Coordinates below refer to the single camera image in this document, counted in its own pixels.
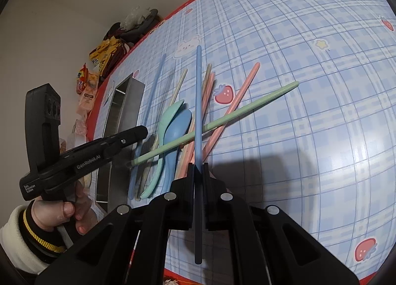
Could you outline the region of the left hand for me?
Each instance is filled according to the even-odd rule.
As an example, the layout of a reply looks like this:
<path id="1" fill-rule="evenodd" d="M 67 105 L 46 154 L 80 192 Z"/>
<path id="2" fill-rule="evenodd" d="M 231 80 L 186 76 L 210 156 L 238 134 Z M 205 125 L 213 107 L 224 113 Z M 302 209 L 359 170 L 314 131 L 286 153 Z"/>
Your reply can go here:
<path id="1" fill-rule="evenodd" d="M 92 210 L 92 200 L 89 198 L 89 189 L 80 181 L 75 183 L 76 201 L 43 201 L 38 197 L 31 206 L 31 217 L 34 223 L 44 231 L 53 231 L 70 218 L 75 218 L 75 228 L 81 235 L 85 235 L 97 223 L 97 215 Z"/>

